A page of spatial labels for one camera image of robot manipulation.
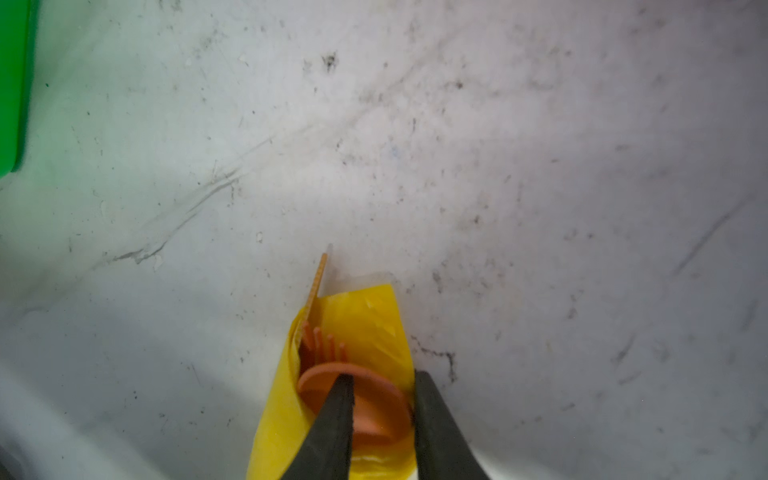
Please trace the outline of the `orange plastic fork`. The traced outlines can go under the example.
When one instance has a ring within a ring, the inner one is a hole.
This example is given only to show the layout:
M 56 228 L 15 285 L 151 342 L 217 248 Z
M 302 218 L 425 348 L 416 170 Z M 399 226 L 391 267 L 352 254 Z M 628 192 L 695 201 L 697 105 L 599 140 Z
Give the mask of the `orange plastic fork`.
M 325 333 L 319 326 L 312 327 L 308 322 L 302 324 L 300 333 L 301 372 L 324 363 L 346 363 L 348 361 L 346 344 L 344 342 L 337 343 L 333 334 Z

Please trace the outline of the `orange plastic spoon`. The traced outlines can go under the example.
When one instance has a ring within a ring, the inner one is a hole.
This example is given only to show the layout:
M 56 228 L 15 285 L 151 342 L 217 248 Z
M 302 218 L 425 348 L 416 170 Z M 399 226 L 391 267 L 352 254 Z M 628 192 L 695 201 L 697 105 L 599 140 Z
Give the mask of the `orange plastic spoon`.
M 297 383 L 301 400 L 318 414 L 339 375 L 354 380 L 354 448 L 393 445 L 410 433 L 412 413 L 405 394 L 384 376 L 362 366 L 328 362 L 309 368 Z

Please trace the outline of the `green plastic basket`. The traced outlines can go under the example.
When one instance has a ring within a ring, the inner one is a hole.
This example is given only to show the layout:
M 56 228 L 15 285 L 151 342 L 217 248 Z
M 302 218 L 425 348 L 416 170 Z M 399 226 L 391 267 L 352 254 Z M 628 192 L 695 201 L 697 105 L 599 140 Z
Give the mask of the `green plastic basket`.
M 1 176 L 19 168 L 28 123 L 39 18 L 37 0 L 1 0 Z

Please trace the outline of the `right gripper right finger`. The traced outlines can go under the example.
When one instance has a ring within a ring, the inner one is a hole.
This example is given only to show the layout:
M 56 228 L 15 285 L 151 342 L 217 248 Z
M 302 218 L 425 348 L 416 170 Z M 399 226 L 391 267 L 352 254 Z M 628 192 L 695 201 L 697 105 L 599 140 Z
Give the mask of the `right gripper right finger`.
M 414 426 L 419 479 L 489 479 L 431 375 L 421 370 L 415 372 Z

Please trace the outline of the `orange plastic knife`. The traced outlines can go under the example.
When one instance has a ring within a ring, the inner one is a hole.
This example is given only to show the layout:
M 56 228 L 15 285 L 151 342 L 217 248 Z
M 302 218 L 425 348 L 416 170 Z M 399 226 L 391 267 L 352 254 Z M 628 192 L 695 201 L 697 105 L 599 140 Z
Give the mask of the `orange plastic knife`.
M 322 283 L 323 275 L 325 272 L 325 268 L 328 262 L 329 254 L 327 252 L 324 252 L 320 260 L 318 262 L 317 270 L 315 273 L 315 276 L 313 278 L 311 288 L 308 294 L 307 301 L 304 306 L 304 315 L 303 315 L 303 321 L 309 322 L 311 317 L 311 312 L 313 309 L 314 302 L 316 301 L 318 297 L 318 292 Z

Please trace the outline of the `yellow paper napkin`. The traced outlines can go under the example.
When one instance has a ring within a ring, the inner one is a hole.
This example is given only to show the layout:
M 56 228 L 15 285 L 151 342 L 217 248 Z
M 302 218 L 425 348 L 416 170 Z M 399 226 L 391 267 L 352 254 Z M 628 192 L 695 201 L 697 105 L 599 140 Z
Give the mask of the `yellow paper napkin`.
M 247 470 L 250 479 L 278 479 L 295 458 L 317 414 L 297 392 L 299 344 L 304 309 L 288 332 L 270 393 L 254 438 Z M 407 397 L 412 413 L 415 371 L 391 285 L 317 298 L 308 322 L 347 346 L 348 361 L 390 380 Z M 401 441 L 383 447 L 354 448 L 352 479 L 408 479 L 416 470 L 414 428 Z

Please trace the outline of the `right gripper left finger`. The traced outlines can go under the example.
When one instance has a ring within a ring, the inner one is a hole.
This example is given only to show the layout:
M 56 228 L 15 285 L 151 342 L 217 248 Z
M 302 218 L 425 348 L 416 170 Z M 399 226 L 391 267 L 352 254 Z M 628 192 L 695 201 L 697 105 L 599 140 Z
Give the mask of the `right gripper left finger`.
M 354 379 L 340 375 L 282 480 L 349 478 L 354 409 Z

